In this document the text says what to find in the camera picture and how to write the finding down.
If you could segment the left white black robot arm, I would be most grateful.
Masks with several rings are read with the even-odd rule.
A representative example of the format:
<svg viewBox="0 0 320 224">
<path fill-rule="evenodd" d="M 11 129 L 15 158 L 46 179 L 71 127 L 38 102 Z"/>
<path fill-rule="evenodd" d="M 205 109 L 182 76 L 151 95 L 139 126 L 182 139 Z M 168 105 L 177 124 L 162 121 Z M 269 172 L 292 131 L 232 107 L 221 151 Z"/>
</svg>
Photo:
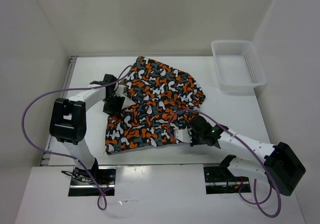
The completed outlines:
<svg viewBox="0 0 320 224">
<path fill-rule="evenodd" d="M 120 116 L 125 98 L 116 94 L 119 80 L 105 74 L 102 81 L 93 81 L 88 90 L 68 99 L 55 100 L 49 126 L 49 133 L 62 143 L 69 154 L 75 157 L 71 177 L 80 182 L 96 183 L 100 178 L 97 159 L 86 144 L 87 111 L 103 101 L 103 112 L 110 116 Z"/>
</svg>

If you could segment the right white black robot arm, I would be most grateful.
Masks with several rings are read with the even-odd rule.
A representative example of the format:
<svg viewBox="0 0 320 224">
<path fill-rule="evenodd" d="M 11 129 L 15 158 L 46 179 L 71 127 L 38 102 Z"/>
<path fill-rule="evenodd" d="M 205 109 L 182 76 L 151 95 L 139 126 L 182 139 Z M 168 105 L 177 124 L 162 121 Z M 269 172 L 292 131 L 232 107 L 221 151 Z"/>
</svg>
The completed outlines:
<svg viewBox="0 0 320 224">
<path fill-rule="evenodd" d="M 212 126 L 196 115 L 189 123 L 191 143 L 224 150 L 227 157 L 221 162 L 220 177 L 248 177 L 268 182 L 284 196 L 290 196 L 306 169 L 292 148 L 283 142 L 263 143 L 236 133 L 224 125 Z"/>
</svg>

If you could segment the orange black camouflage shorts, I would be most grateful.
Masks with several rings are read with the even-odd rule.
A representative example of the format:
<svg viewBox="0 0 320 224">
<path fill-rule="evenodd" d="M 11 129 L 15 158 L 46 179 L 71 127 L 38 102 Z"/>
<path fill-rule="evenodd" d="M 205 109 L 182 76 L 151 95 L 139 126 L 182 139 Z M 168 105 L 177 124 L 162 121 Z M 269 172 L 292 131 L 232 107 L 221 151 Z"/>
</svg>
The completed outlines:
<svg viewBox="0 0 320 224">
<path fill-rule="evenodd" d="M 139 56 L 130 74 L 121 81 L 124 96 L 134 102 L 110 115 L 105 132 L 108 155 L 174 144 L 174 131 L 185 129 L 199 110 L 205 94 L 187 72 Z"/>
</svg>

